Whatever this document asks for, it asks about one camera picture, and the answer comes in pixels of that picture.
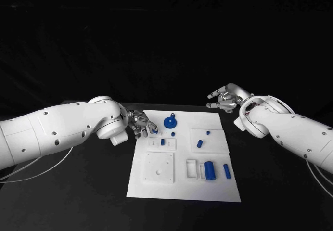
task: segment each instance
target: white platform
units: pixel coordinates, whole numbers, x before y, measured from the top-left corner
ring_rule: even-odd
[[[177,126],[173,129],[167,129],[163,125],[163,120],[170,116],[172,113],[176,114]],[[176,139],[176,150],[159,150],[159,148],[151,150],[148,146],[148,139],[141,137],[137,140],[127,197],[241,202],[228,149],[223,149],[222,152],[215,153],[192,152],[190,130],[219,130],[215,134],[221,134],[222,125],[219,114],[148,110],[146,110],[146,114],[150,120],[159,126],[159,134],[148,134],[148,137],[159,139]],[[219,144],[228,148],[223,140],[225,136],[221,136]],[[173,180],[169,178],[170,182],[167,182],[167,178],[163,180],[159,178],[161,173],[166,171],[166,169],[161,169],[161,167],[166,167],[166,165],[161,165],[166,160],[159,163],[160,166],[156,165],[156,167],[151,169],[146,169],[148,152],[170,153],[173,155]],[[196,160],[196,180],[187,179],[186,160]],[[216,180],[200,180],[199,164],[203,164],[205,161],[213,162]],[[232,177],[229,180],[225,177],[223,164],[228,164],[229,167]],[[156,174],[154,180],[146,180],[144,176],[153,176],[153,173]]]

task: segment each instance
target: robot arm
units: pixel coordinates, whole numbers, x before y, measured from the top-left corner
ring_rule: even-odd
[[[229,83],[208,98],[219,95],[208,107],[226,112],[239,105],[238,128],[258,138],[268,133],[275,142],[303,159],[333,173],[333,128],[296,114],[288,105],[272,96],[254,96]]]
[[[114,145],[127,141],[130,125],[136,138],[156,130],[143,111],[128,111],[108,96],[88,103],[58,105],[0,122],[0,170],[79,145],[95,132]]]

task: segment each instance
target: blue object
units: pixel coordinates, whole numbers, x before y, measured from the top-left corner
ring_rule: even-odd
[[[216,176],[215,176],[215,170],[213,170],[213,162],[206,161],[203,165],[205,165],[206,180],[215,180]]]
[[[203,141],[202,141],[202,140],[199,140],[199,141],[197,141],[197,145],[196,145],[196,146],[200,148],[200,147],[202,147],[202,144],[203,144]]]
[[[229,172],[228,164],[223,165],[223,171],[225,171],[226,179],[231,179],[231,172]]]
[[[164,119],[164,127],[172,129],[177,126],[177,120],[174,119],[174,113],[172,113],[170,117]]]

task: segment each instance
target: black table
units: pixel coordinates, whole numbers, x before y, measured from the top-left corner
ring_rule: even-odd
[[[0,191],[0,229],[10,230],[330,230],[333,199],[306,162],[270,136],[234,125],[234,114],[197,106],[130,104],[137,109],[219,112],[242,203],[127,198],[134,135],[118,146],[92,134],[61,165]],[[10,180],[45,171],[68,151],[40,159]]]

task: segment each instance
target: black background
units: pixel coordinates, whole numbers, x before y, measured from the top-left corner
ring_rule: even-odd
[[[118,102],[205,105],[208,94],[234,82],[332,125],[330,9],[324,1],[7,2],[0,7],[0,114],[16,117],[99,95]],[[245,152],[255,157],[255,149]],[[281,174],[287,163],[278,164]],[[278,191],[275,184],[270,188],[268,170],[257,184]],[[330,214],[307,217],[301,210],[311,198],[290,194],[281,197],[288,221],[317,219],[317,228],[327,229]],[[316,211],[326,208],[323,198]],[[267,198],[261,217],[278,203]],[[271,227],[285,211],[272,213]]]

